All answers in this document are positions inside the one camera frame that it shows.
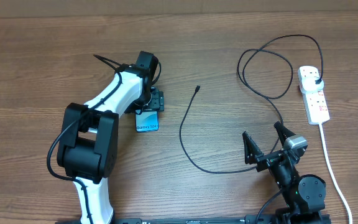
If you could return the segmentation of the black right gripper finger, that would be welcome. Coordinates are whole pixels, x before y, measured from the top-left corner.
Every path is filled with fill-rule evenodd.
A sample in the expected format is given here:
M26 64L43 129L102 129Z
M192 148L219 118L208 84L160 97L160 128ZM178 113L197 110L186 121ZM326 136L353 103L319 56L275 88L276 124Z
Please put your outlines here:
M246 164L257 163L257 158L262 157L264 155L263 152L259 149L256 142L251 138L251 136L246 131L242 133L242 138L244 142L245 163Z
M277 121L274 125L278 138L283 147L293 147L296 144L296 134Z

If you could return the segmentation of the Samsung Galaxy smartphone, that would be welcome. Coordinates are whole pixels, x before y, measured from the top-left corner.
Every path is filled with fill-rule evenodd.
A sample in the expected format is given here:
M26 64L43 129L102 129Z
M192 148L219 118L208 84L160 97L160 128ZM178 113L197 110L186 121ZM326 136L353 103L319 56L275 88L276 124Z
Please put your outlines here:
M138 133L158 131L158 113L153 112L142 112L135 116L135 128Z

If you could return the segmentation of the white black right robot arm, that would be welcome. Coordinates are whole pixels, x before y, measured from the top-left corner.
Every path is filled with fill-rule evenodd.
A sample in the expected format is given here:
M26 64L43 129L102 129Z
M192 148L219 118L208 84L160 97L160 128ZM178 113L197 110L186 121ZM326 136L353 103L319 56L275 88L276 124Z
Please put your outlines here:
M325 209L326 183L317 175L300 175L295 167L306 152L308 141L277 121L274 124L282 144L279 151L264 154L247 132L242 133L245 163L255 164L257 172L268 170L279 191L264 203L256 215L246 215L246 223L330 223ZM274 214L263 215L264 209L279 195L286 203Z

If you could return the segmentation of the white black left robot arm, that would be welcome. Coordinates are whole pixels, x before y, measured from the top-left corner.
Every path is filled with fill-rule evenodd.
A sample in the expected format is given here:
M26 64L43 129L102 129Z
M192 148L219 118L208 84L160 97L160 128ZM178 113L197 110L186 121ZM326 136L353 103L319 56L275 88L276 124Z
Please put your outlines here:
M112 82L84 104L70 103L61 133L47 154L47 169L56 178L73 182L81 217L77 223L114 223L108 179L117 159L119 119L164 110L163 92L154 85L161 63L141 51L135 63L118 63L96 56L114 71Z

